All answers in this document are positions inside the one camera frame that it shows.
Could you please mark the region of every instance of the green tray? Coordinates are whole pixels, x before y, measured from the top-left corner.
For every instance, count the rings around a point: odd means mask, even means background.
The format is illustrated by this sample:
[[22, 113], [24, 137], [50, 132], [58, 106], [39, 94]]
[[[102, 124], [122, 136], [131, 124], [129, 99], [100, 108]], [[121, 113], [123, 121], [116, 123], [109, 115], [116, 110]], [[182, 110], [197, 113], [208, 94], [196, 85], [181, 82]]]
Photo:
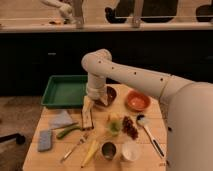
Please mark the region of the green tray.
[[86, 82], [86, 75], [53, 75], [48, 80], [41, 104], [54, 109], [81, 108]]

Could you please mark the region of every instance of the dark cabinet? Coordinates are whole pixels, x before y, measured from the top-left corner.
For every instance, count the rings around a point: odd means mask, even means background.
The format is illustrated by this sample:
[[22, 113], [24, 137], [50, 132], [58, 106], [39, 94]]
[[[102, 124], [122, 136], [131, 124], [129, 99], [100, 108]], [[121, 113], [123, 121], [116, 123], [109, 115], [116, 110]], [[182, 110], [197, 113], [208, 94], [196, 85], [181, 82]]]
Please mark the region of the dark cabinet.
[[213, 82], [213, 31], [0, 34], [0, 95], [42, 95], [49, 76], [86, 74], [82, 57], [108, 49], [113, 61]]

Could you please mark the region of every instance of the green cucumber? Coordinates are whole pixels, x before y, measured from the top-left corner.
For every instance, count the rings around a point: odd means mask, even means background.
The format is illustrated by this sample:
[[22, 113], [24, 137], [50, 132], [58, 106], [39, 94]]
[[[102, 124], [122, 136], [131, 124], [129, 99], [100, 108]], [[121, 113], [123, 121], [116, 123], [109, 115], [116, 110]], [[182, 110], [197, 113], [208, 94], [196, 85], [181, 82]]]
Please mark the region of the green cucumber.
[[82, 130], [82, 128], [78, 125], [69, 126], [69, 127], [65, 128], [63, 131], [59, 132], [56, 135], [56, 138], [60, 140], [60, 139], [64, 138], [68, 133], [70, 133], [71, 131], [74, 131], [74, 130]]

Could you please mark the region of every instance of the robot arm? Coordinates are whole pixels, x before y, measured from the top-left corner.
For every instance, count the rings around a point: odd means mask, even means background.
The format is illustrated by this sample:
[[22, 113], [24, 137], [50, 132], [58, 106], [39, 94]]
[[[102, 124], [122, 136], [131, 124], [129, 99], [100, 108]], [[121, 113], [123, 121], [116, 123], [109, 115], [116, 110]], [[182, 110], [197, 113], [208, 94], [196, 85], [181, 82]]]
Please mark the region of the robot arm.
[[40, 0], [43, 4], [59, 9], [61, 16], [73, 23], [72, 7], [68, 3], [60, 2], [59, 0]]
[[168, 104], [166, 170], [212, 171], [213, 85], [119, 65], [110, 59], [104, 49], [82, 59], [88, 72], [87, 95], [101, 100], [108, 77]]
[[93, 100], [101, 99], [104, 95], [106, 77], [165, 104], [179, 89], [193, 82], [170, 74], [116, 64], [111, 62], [111, 54], [105, 49], [86, 54], [82, 66], [88, 72], [87, 94]]

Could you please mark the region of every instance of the fork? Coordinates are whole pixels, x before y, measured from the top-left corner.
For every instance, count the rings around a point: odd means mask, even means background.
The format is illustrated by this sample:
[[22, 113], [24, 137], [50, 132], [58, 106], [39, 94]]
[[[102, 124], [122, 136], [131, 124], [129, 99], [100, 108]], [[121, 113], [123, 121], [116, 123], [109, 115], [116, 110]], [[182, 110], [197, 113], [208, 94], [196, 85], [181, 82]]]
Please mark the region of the fork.
[[63, 162], [70, 156], [70, 154], [72, 154], [73, 151], [75, 151], [75, 149], [76, 149], [79, 145], [85, 143], [86, 140], [88, 139], [88, 137], [89, 137], [89, 133], [86, 132], [86, 133], [80, 138], [80, 140], [77, 142], [77, 144], [76, 144], [72, 149], [70, 149], [70, 150], [61, 158], [60, 163], [63, 163]]

